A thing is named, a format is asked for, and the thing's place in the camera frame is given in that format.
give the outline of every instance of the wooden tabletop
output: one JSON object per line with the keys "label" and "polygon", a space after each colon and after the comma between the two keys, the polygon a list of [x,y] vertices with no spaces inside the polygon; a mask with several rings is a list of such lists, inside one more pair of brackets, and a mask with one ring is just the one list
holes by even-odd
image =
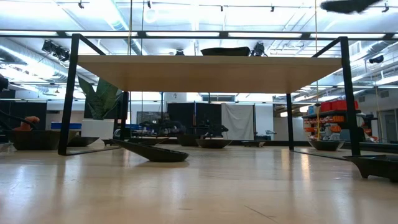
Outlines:
{"label": "wooden tabletop", "polygon": [[124,91],[291,93],[341,68],[340,58],[79,55]]}

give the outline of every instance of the spotlight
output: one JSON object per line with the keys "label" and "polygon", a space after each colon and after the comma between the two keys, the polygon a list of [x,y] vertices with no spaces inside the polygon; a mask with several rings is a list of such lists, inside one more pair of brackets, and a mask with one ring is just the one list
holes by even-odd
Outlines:
{"label": "spotlight", "polygon": [[175,56],[185,56],[183,50],[177,50],[177,53],[175,53]]}
{"label": "spotlight", "polygon": [[268,57],[268,55],[266,55],[265,53],[264,44],[256,43],[256,46],[254,46],[254,49],[251,51],[250,56],[262,57],[263,55]]}
{"label": "spotlight", "polygon": [[83,6],[83,4],[81,3],[81,0],[80,0],[80,2],[78,3],[78,5],[79,5],[79,8],[80,9],[84,9],[85,7]]}
{"label": "spotlight", "polygon": [[384,10],[381,12],[387,12],[388,10],[390,10],[390,7],[388,6],[387,3],[384,3]]}
{"label": "spotlight", "polygon": [[45,40],[42,50],[47,54],[52,54],[61,62],[69,60],[70,54],[68,49],[63,49],[61,46],[55,45],[51,40]]}
{"label": "spotlight", "polygon": [[378,57],[369,59],[369,63],[381,63],[383,61],[384,61],[384,56],[383,55],[380,55]]}

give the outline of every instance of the air vent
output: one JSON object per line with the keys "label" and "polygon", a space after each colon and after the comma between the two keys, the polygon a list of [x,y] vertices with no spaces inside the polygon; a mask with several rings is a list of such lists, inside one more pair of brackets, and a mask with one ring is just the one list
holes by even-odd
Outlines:
{"label": "air vent", "polygon": [[389,96],[390,96],[390,94],[389,94],[388,90],[380,92],[380,98],[386,98]]}
{"label": "air vent", "polygon": [[[208,95],[203,95],[202,96],[202,101],[209,101],[209,96]],[[229,96],[229,95],[210,95],[210,101],[211,102],[235,102],[235,96]]]}
{"label": "air vent", "polygon": [[352,57],[360,53],[362,49],[361,41],[357,41],[349,46],[349,56]]}
{"label": "air vent", "polygon": [[360,96],[359,99],[358,99],[358,101],[359,101],[360,103],[365,102],[365,96]]}

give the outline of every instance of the black tray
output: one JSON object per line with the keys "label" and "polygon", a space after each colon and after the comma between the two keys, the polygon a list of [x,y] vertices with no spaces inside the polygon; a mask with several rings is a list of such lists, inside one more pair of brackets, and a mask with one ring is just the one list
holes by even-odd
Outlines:
{"label": "black tray", "polygon": [[375,175],[388,178],[392,182],[398,182],[398,156],[345,156],[344,158],[358,167],[363,178]]}
{"label": "black tray", "polygon": [[86,147],[89,144],[97,141],[97,139],[99,139],[99,137],[76,136],[68,143],[68,147]]}
{"label": "black tray", "polygon": [[242,142],[244,146],[247,147],[262,147],[264,146],[264,143],[266,142],[259,142],[259,141],[243,141]]}
{"label": "black tray", "polygon": [[207,149],[222,149],[232,142],[232,140],[224,139],[197,139],[196,141],[200,147]]}
{"label": "black tray", "polygon": [[200,50],[201,54],[204,56],[249,56],[250,48],[249,47],[233,47],[233,48],[225,48],[225,47],[214,47],[210,49]]}
{"label": "black tray", "polygon": [[178,143],[181,146],[198,146],[197,139],[200,139],[200,135],[184,134],[177,136]]}
{"label": "black tray", "polygon": [[106,145],[112,146],[112,145],[115,144],[115,143],[112,142],[111,139],[101,139],[101,140],[104,142],[105,146],[106,146]]}
{"label": "black tray", "polygon": [[156,144],[160,144],[169,138],[158,138],[158,139],[149,139],[147,141],[141,141],[138,144],[143,144],[145,146],[155,146]]}
{"label": "black tray", "polygon": [[341,141],[308,141],[312,147],[319,151],[336,151],[344,142]]}
{"label": "black tray", "polygon": [[143,144],[136,144],[114,139],[112,139],[112,141],[128,151],[145,157],[152,162],[182,162],[189,156],[189,154],[185,152],[162,149],[154,146],[145,146]]}
{"label": "black tray", "polygon": [[[60,131],[4,131],[17,150],[56,150],[60,141]],[[68,142],[77,131],[69,132]]]}

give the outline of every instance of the white planter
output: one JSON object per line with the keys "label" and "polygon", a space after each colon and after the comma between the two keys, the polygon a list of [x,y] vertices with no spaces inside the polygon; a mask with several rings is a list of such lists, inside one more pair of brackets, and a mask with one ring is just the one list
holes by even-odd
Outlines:
{"label": "white planter", "polygon": [[81,124],[82,137],[99,137],[99,139],[113,138],[114,120],[84,119]]}

